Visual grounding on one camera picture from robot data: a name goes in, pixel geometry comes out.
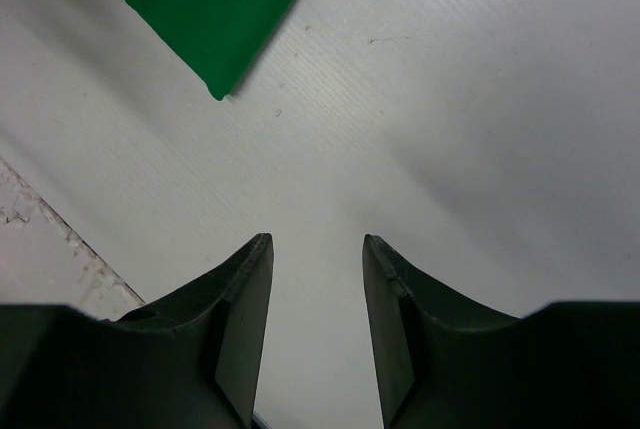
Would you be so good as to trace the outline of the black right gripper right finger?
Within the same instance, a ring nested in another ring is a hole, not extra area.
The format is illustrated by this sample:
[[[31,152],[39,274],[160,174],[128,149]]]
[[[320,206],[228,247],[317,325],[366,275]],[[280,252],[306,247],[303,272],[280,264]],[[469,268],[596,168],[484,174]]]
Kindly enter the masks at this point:
[[[388,428],[635,428],[639,306],[569,301],[524,318],[484,306],[363,243],[363,281]]]

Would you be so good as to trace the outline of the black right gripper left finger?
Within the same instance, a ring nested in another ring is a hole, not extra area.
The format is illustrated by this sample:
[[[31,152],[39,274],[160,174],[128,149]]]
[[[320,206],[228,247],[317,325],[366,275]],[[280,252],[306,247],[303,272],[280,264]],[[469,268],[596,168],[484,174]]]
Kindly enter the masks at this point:
[[[5,428],[258,428],[273,274],[269,234],[116,321],[1,308]]]

